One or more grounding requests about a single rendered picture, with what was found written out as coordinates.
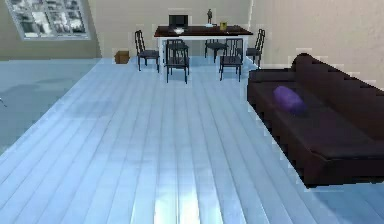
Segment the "black laptop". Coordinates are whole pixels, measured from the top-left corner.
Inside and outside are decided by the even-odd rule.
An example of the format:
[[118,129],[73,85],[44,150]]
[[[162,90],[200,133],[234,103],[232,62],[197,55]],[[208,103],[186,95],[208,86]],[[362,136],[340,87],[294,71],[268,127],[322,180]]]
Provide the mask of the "black laptop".
[[186,28],[188,26],[187,15],[170,15],[169,26],[171,28]]

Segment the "grey framed window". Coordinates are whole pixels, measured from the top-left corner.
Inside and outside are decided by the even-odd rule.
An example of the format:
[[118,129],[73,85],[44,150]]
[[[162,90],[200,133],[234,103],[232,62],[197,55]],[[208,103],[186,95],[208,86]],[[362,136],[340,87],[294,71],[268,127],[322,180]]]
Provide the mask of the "grey framed window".
[[82,0],[4,0],[23,41],[89,40]]

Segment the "black dining chair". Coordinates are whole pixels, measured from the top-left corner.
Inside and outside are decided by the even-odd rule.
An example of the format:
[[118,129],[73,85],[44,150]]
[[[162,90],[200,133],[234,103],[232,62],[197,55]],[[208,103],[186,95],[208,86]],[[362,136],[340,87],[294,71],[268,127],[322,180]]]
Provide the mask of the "black dining chair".
[[189,47],[182,39],[169,39],[166,41],[166,81],[169,81],[169,76],[173,74],[174,69],[184,70],[184,80],[188,83],[190,74],[190,58]]
[[219,50],[225,50],[227,45],[225,43],[221,43],[218,39],[208,39],[205,41],[205,54],[207,54],[208,50],[211,49],[213,51],[213,58],[217,57]]
[[246,50],[246,55],[251,57],[252,61],[257,63],[257,66],[260,66],[264,41],[265,41],[265,30],[259,29],[255,46],[253,48],[248,48]]
[[227,38],[225,40],[225,45],[226,48],[223,51],[223,55],[220,57],[220,79],[223,79],[223,71],[225,67],[233,67],[238,75],[238,80],[241,80],[243,65],[243,39]]
[[159,52],[157,50],[150,50],[145,47],[143,33],[141,30],[137,30],[134,33],[134,38],[137,53],[138,70],[141,70],[141,60],[144,60],[144,64],[148,65],[149,59],[153,59],[156,62],[156,69],[159,69]]

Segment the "dark top white table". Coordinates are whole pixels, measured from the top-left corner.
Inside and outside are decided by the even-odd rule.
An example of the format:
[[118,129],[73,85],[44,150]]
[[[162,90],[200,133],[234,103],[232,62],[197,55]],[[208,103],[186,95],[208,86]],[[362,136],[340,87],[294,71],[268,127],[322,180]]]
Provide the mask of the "dark top white table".
[[221,31],[219,26],[188,26],[184,29],[184,33],[176,34],[174,29],[169,26],[158,26],[154,37],[158,41],[158,49],[160,52],[160,60],[165,64],[165,45],[169,39],[182,39],[183,41],[206,41],[208,39],[218,39],[225,41],[227,38],[242,38],[243,50],[248,46],[248,37],[252,36],[251,31],[242,28],[239,25],[229,25],[226,31]]

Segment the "dark brown sofa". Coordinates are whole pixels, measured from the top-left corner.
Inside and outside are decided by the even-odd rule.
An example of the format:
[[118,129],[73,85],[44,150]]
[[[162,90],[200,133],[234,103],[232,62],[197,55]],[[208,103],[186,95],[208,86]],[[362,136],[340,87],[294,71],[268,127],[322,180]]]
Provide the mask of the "dark brown sofa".
[[[307,111],[282,110],[278,86]],[[250,71],[247,101],[306,187],[384,182],[383,90],[301,53],[289,68]]]

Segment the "brown cardboard box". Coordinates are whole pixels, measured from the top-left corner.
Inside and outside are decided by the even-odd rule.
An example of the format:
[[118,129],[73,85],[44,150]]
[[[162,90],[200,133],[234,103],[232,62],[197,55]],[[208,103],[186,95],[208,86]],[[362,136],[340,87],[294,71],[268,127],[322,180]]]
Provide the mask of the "brown cardboard box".
[[116,64],[127,64],[130,59],[130,55],[128,51],[118,51],[114,58]]

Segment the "purple pillow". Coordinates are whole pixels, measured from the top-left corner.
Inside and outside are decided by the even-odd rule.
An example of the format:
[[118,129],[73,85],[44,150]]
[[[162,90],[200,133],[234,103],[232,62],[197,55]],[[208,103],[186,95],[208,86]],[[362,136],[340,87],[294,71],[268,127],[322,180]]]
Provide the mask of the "purple pillow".
[[286,86],[278,86],[273,91],[276,104],[284,111],[293,115],[302,115],[307,111],[307,106],[301,97]]

